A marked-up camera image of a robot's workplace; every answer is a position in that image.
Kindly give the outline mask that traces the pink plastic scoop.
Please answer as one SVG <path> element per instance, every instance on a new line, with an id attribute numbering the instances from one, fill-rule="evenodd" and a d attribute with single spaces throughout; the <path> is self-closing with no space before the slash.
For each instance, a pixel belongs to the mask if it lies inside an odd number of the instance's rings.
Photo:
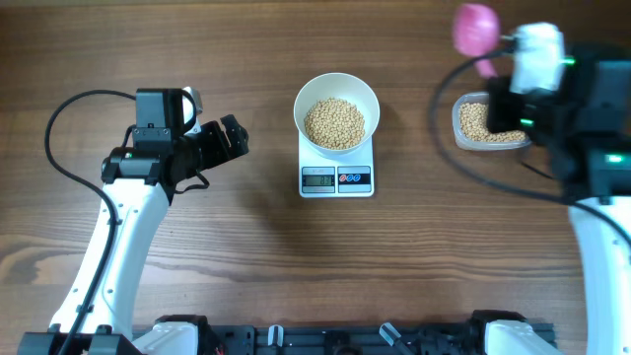
<path id="1" fill-rule="evenodd" d="M 500 41 L 500 21 L 496 12 L 482 4 L 460 5 L 453 24 L 453 41 L 455 49 L 468 58 L 495 50 Z"/>

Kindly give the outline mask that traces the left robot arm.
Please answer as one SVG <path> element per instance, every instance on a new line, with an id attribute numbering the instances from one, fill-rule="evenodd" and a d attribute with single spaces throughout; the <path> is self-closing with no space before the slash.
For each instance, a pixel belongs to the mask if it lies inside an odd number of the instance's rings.
<path id="1" fill-rule="evenodd" d="M 139 89 L 131 95 L 136 121 L 102 163 L 96 186 L 62 168 L 101 201 L 95 229 L 64 302 L 45 332 L 27 332 L 21 354 L 222 354 L 226 346 L 205 316 L 164 316 L 133 334 L 137 289 L 151 242 L 178 184 L 248 152 L 248 134 L 231 114 L 200 123 L 198 93 Z"/>

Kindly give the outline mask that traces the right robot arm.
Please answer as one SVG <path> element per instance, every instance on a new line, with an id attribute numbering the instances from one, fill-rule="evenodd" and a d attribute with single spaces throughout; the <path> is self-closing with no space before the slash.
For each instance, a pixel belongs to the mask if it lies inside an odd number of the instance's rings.
<path id="1" fill-rule="evenodd" d="M 630 55 L 575 45 L 558 89 L 513 93 L 515 75 L 487 83 L 493 133 L 518 129 L 545 148 L 582 258 L 588 353 L 630 351 Z"/>

